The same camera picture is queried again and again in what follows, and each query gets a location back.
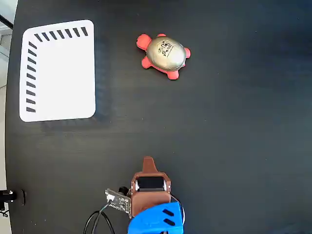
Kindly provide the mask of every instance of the silver turtle shell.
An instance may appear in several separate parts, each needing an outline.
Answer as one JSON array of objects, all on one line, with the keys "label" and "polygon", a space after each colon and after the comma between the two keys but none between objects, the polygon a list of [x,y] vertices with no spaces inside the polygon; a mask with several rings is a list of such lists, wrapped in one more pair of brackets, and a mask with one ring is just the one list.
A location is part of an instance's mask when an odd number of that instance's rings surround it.
[{"label": "silver turtle shell", "polygon": [[154,66],[168,72],[179,70],[186,59],[184,47],[169,37],[153,39],[146,53]]}]

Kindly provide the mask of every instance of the red turtle toy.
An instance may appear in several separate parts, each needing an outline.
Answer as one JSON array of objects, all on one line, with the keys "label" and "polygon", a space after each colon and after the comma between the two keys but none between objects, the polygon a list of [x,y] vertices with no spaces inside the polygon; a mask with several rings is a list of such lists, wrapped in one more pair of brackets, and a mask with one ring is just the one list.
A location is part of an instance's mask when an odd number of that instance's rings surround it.
[{"label": "red turtle toy", "polygon": [[191,51],[179,42],[161,33],[152,40],[148,35],[142,34],[137,38],[138,48],[146,51],[142,66],[150,66],[166,73],[169,79],[179,78],[179,69],[185,66],[185,59],[191,56]]}]

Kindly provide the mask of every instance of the white tray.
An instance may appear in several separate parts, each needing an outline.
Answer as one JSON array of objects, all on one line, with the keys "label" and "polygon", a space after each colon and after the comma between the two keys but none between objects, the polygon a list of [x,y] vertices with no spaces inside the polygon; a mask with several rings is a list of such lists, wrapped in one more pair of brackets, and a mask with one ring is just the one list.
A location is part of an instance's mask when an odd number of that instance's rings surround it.
[{"label": "white tray", "polygon": [[88,118],[95,110],[93,23],[79,20],[27,29],[20,59],[20,118]]}]

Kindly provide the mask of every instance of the circuit board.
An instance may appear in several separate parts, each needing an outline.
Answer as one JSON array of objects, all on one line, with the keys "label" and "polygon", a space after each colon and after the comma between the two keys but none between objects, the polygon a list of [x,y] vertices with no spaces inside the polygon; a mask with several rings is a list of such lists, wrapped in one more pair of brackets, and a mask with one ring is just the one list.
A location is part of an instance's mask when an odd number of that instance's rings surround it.
[{"label": "circuit board", "polygon": [[129,218],[132,218],[131,199],[129,197],[124,196],[110,189],[106,189],[105,194],[107,202],[110,201],[109,206],[114,207],[119,211],[127,213],[129,215]]}]

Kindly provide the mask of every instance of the black table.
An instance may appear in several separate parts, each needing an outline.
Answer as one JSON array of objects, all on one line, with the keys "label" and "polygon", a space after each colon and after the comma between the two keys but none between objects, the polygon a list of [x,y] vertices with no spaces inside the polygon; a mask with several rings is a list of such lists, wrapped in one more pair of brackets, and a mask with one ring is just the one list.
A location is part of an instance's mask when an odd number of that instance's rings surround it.
[{"label": "black table", "polygon": [[[13,233],[82,233],[105,189],[129,186],[145,155],[171,178],[187,234],[311,221],[311,10],[309,0],[20,0],[5,148],[8,188],[23,188],[27,202],[10,205]],[[81,19],[95,25],[95,116],[22,122],[23,32]],[[142,33],[190,48],[179,80],[141,67]],[[125,234],[127,215],[107,214]],[[98,233],[109,233],[104,220]]]}]

